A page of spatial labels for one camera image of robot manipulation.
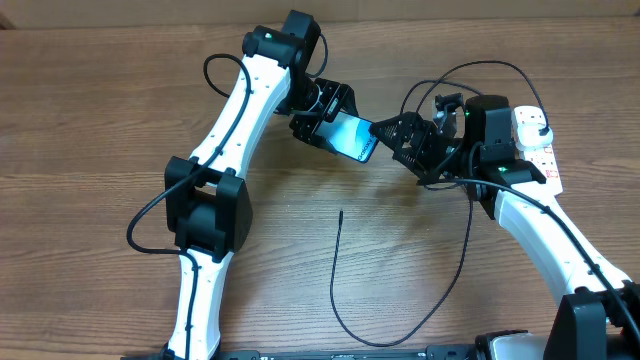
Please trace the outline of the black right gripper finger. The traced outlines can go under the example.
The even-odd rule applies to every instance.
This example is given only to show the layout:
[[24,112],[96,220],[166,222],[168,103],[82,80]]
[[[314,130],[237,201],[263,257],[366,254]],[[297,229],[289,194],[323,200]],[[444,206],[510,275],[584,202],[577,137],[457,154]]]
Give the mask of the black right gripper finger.
[[391,150],[408,142],[416,130],[424,127],[425,120],[417,112],[404,112],[390,119],[373,123],[369,132]]
[[428,159],[421,150],[412,147],[399,148],[394,151],[392,159],[406,167],[418,178],[425,178],[430,172]]

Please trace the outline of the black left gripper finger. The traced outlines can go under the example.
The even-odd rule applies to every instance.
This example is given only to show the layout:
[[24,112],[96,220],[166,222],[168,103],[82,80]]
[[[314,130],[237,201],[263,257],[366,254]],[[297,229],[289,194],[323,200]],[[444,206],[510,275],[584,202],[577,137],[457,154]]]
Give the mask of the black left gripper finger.
[[338,153],[336,148],[326,136],[319,133],[322,123],[323,121],[315,115],[295,115],[291,119],[289,127],[296,139],[336,155]]
[[348,88],[342,96],[340,110],[351,116],[359,116],[356,106],[355,92],[352,88]]

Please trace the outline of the Galaxy smartphone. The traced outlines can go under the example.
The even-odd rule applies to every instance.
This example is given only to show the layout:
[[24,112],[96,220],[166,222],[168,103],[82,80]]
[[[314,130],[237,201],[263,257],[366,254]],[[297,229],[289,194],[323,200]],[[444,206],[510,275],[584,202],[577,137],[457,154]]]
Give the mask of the Galaxy smartphone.
[[378,139],[370,132],[372,125],[369,120],[340,111],[332,122],[323,121],[316,134],[334,153],[366,163],[378,144]]

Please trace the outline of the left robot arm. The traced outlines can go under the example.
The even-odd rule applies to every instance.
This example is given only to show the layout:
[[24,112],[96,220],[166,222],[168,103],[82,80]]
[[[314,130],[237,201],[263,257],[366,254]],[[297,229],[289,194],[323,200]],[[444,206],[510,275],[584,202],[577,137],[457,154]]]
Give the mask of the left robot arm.
[[166,166],[167,226],[179,249],[181,286],[164,359],[212,359],[218,352],[226,273],[253,218],[246,175],[272,116],[291,117],[299,140],[338,151],[318,130],[339,111],[357,109],[350,87],[307,71],[323,37],[314,18],[296,10],[279,30],[258,26],[247,33],[236,83],[210,133],[189,158]]

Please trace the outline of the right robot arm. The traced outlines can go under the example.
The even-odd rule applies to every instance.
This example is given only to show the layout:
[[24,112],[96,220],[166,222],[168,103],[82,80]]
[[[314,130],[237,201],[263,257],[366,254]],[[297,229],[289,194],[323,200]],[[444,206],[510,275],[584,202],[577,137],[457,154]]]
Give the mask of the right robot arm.
[[370,132],[421,186],[460,184],[508,231],[543,276],[557,312],[547,336],[506,330],[476,337],[468,359],[636,359],[639,285],[616,268],[559,206],[547,177],[520,154],[507,98],[439,96]]

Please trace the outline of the white charger plug adapter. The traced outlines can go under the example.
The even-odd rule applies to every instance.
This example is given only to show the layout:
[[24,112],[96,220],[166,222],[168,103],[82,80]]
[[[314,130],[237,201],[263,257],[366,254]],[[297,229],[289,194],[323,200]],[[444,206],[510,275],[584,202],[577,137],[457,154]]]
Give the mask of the white charger plug adapter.
[[542,134],[543,129],[544,126],[541,124],[517,122],[515,126],[516,148],[519,151],[533,151],[551,145],[554,139],[553,131],[549,129],[545,134]]

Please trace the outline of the white power strip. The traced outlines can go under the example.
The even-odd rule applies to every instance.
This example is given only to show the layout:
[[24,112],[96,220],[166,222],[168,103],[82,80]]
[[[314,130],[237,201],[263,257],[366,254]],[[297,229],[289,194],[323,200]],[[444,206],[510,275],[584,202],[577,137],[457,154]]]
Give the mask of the white power strip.
[[[517,122],[527,124],[537,123],[543,125],[544,128],[546,126],[546,121],[543,116],[542,110],[536,106],[515,107],[511,113],[511,120],[513,127],[512,134],[514,135],[515,142],[515,126]],[[521,159],[532,162],[545,176],[545,186],[547,187],[549,192],[551,192],[554,196],[559,195],[563,192],[558,164],[555,158],[552,144],[533,151],[518,150],[518,152]]]

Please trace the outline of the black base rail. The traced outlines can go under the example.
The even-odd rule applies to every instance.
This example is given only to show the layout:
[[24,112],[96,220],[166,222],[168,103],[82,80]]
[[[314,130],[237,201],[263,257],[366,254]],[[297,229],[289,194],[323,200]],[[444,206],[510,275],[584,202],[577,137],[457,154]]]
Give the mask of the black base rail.
[[257,350],[221,351],[215,360],[476,360],[473,344],[429,345],[424,349],[374,349],[261,353]]

